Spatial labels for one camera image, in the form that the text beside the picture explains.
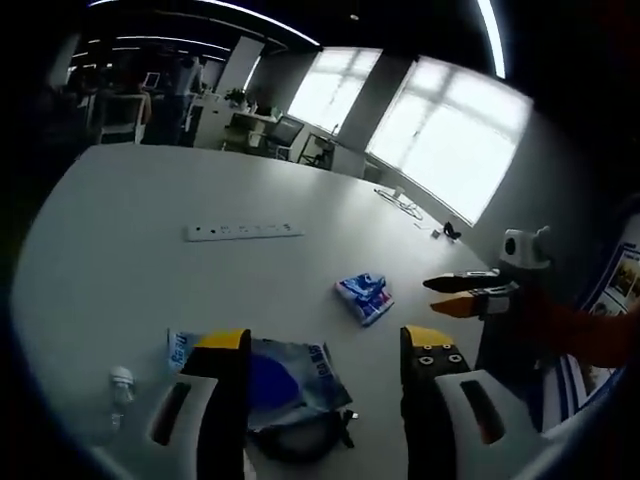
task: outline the grey wall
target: grey wall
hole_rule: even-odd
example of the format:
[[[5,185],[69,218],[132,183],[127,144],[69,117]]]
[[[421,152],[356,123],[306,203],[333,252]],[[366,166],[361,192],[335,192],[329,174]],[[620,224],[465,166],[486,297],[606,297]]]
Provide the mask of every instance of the grey wall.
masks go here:
[[[213,90],[215,91],[216,84],[222,74],[223,68],[223,63],[212,60],[207,61],[206,65],[202,69],[202,81],[210,87],[213,87]]]
[[[60,87],[67,83],[67,70],[71,65],[71,57],[76,51],[80,34],[69,35],[62,43],[58,56],[55,58],[53,65],[49,69],[47,82],[52,87]]]
[[[338,132],[341,144],[361,152],[367,148],[412,63],[410,58],[380,56]]]
[[[222,71],[215,93],[224,96],[232,88],[243,88],[263,48],[264,43],[240,37]]]
[[[258,95],[263,102],[286,112],[315,58],[316,53],[281,53],[263,57],[253,74],[249,90],[259,90]]]

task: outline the white table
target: white table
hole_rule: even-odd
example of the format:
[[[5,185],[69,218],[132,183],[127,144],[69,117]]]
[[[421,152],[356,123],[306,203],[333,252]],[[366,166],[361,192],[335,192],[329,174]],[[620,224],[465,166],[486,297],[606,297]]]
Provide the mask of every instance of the white table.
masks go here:
[[[484,265],[463,244],[416,228],[373,188],[237,153],[92,147],[40,211],[12,291],[19,339],[54,411],[88,442],[107,421],[110,367],[130,368],[141,389],[166,373],[167,327],[327,341],[360,414],[350,426],[356,448],[304,468],[251,450],[258,478],[405,478],[400,327],[453,335],[473,365],[482,324],[433,313],[436,294],[421,282]],[[206,221],[288,221],[306,235],[183,241],[186,225]],[[332,287],[366,271],[387,276],[396,305],[363,329]]]

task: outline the orange cloth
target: orange cloth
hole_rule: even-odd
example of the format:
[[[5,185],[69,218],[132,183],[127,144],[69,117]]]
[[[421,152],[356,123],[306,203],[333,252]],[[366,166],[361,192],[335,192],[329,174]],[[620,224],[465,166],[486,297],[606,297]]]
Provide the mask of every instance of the orange cloth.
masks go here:
[[[640,302],[626,315],[592,315],[553,305],[538,291],[525,296],[520,333],[557,354],[596,367],[623,366],[638,348]]]

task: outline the bright window light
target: bright window light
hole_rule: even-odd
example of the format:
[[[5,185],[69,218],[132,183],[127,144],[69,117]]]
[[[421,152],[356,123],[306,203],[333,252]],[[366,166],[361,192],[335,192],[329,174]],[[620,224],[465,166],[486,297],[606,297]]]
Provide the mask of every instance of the bright window light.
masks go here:
[[[258,64],[260,63],[260,58],[262,58],[262,57],[256,58],[256,61],[253,64],[253,67],[251,67],[251,71],[249,72],[249,76],[247,77],[247,81],[244,82],[244,87],[242,87],[242,89],[245,92],[247,91],[247,87],[249,86],[249,82],[251,81],[251,77],[253,77],[253,74],[256,72],[256,68],[258,68]]]
[[[429,58],[405,78],[367,152],[475,224],[511,165],[531,100]]]
[[[338,133],[379,57],[380,50],[324,49],[298,88],[288,113]]]

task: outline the black cable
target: black cable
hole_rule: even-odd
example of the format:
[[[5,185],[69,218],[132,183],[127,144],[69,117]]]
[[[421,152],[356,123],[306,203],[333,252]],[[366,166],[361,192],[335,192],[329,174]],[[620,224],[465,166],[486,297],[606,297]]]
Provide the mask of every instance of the black cable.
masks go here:
[[[285,463],[313,463],[324,458],[339,442],[348,448],[355,447],[347,430],[352,418],[354,413],[351,410],[345,410],[343,413],[334,411],[303,424],[268,428],[260,432],[252,432],[249,436],[269,458]],[[321,431],[313,445],[296,448],[292,446],[294,441],[287,441],[287,436],[294,435],[296,431],[315,426],[319,426]]]
[[[382,198],[384,198],[390,204],[395,205],[396,207],[398,207],[400,210],[402,210],[407,215],[411,215],[416,220],[423,220],[424,219],[424,217],[422,216],[422,213],[418,209],[418,205],[416,205],[415,203],[413,203],[413,202],[412,203],[404,203],[400,199],[393,197],[388,192],[385,192],[384,190],[380,190],[379,188],[374,188],[373,191],[376,192],[378,195],[380,195]]]

